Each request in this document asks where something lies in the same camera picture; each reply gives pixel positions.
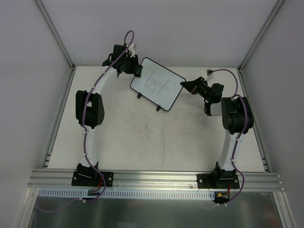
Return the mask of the black-framed small whiteboard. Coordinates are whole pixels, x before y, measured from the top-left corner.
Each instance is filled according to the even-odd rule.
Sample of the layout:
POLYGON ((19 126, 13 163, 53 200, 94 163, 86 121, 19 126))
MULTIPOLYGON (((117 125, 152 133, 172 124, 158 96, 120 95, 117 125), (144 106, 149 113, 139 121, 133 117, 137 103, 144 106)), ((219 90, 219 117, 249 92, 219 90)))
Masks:
POLYGON ((157 105, 158 110, 170 111, 186 79, 148 57, 141 65, 141 77, 134 77, 130 88, 157 105))

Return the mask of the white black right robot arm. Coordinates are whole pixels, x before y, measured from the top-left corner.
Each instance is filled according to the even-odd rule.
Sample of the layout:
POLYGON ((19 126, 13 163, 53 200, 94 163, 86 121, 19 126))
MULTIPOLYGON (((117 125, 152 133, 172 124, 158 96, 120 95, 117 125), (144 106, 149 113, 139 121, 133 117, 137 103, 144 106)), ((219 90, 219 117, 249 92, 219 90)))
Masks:
POLYGON ((204 98, 204 112, 207 116, 221 116, 225 129, 225 140, 221 156, 210 174, 198 174, 200 189, 239 188, 237 155, 243 138, 253 127, 254 117, 246 97, 238 94, 223 97, 224 86, 214 83, 208 86, 207 81, 199 77, 193 81, 181 82, 181 86, 193 95, 204 98))

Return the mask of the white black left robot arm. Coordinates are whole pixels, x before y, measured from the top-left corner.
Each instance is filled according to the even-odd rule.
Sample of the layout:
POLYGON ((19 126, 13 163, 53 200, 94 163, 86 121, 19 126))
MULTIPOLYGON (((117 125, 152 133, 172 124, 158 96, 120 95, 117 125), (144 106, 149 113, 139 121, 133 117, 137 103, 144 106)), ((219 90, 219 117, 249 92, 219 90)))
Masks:
POLYGON ((113 52, 102 64, 101 75, 86 90, 76 92, 76 119, 82 127, 83 154, 73 173, 73 186, 105 184, 97 171, 97 131, 105 117, 102 96, 121 73, 140 77, 142 69, 133 42, 116 44, 113 52))

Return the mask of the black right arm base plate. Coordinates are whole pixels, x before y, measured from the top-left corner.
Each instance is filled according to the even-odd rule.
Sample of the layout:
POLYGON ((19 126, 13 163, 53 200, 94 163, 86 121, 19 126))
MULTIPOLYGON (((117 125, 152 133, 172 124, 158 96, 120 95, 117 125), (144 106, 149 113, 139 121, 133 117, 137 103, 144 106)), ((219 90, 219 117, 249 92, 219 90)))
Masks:
POLYGON ((197 174, 197 185, 199 189, 239 189, 240 184, 236 174, 230 177, 214 176, 212 173, 197 174))

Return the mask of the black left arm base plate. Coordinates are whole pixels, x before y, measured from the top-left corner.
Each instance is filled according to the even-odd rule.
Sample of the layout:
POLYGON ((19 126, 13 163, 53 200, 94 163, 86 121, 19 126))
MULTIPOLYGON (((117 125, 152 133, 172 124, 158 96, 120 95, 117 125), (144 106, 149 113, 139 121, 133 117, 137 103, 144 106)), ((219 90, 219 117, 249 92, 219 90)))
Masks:
POLYGON ((78 187, 97 187, 97 185, 100 184, 101 187, 112 187, 114 173, 108 171, 102 171, 101 173, 105 179, 105 184, 103 183, 101 176, 97 172, 95 172, 93 177, 91 178, 80 174, 78 171, 74 171, 71 185, 78 187))

